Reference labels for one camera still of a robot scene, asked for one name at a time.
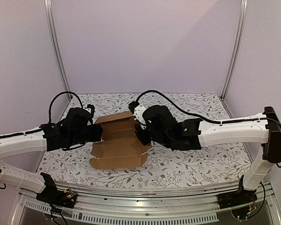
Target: vertical metal post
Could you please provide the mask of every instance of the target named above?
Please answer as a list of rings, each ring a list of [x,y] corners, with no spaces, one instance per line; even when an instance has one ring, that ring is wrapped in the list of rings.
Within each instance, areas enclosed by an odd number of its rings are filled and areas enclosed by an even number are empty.
[[[240,47],[243,30],[244,30],[244,22],[245,22],[245,16],[247,13],[247,5],[248,5],[248,0],[241,1],[239,21],[238,21],[238,27],[237,27],[237,35],[236,35],[236,39],[235,39],[235,43],[234,43],[232,57],[231,57],[230,64],[229,64],[229,69],[227,72],[227,77],[226,77],[225,84],[224,84],[224,87],[222,90],[222,94],[220,96],[220,99],[222,99],[223,101],[225,100],[226,95],[228,93],[229,86],[231,83],[231,78],[233,76],[233,71],[235,68],[236,61],[237,61],[237,55],[239,52],[239,47]]]
[[[69,85],[68,80],[67,80],[65,68],[64,68],[64,65],[63,65],[63,62],[62,62],[59,44],[58,44],[58,41],[57,41],[57,35],[56,35],[56,30],[55,30],[55,25],[54,25],[51,0],[44,0],[44,4],[45,4],[45,10],[46,10],[47,21],[48,21],[48,26],[49,26],[49,32],[50,32],[50,36],[51,36],[51,41],[52,41],[52,45],[53,45],[53,50],[54,50],[56,62],[57,62],[58,69],[59,69],[60,78],[61,78],[62,84],[64,86],[64,89],[66,91],[71,91],[70,85]]]

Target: leaf pattern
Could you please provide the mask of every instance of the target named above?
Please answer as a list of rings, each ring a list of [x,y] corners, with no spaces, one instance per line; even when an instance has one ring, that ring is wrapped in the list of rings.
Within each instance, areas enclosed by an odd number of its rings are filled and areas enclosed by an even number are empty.
[[[214,94],[166,94],[181,108],[211,119],[226,119],[228,114]],[[94,121],[99,116],[128,110],[138,94],[80,95],[82,103],[95,105]],[[153,93],[140,99],[145,106],[166,105],[178,121],[191,118]],[[73,98],[65,111],[79,107]],[[179,188],[215,184],[239,179],[251,163],[242,143],[215,145],[201,150],[171,151],[152,143],[148,159],[140,168],[96,170],[89,164],[92,143],[71,151],[46,152],[39,172],[49,173],[61,182],[110,188]]]

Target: white wall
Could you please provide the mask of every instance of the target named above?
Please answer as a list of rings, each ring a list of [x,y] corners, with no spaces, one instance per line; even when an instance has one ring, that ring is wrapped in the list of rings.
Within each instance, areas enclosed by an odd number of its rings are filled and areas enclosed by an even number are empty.
[[[52,1],[61,55],[79,93],[220,94],[240,0]]]
[[[0,0],[0,134],[48,121],[52,98],[63,91],[53,53],[43,0]],[[53,106],[57,120],[67,104]],[[9,158],[8,163],[35,170],[40,154]],[[0,190],[0,225],[6,225],[17,189]]]
[[[244,35],[226,103],[233,116],[271,105],[281,121],[281,0],[249,1]],[[257,148],[250,145],[256,156]],[[281,208],[281,169],[269,177]]]

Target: open cardboard box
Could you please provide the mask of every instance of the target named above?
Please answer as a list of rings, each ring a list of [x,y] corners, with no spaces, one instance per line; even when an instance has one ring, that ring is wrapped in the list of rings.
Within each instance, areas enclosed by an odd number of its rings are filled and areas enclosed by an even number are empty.
[[[103,128],[102,142],[93,144],[89,160],[95,169],[135,168],[144,165],[150,144],[143,145],[134,133],[136,121],[131,112],[99,117]]]

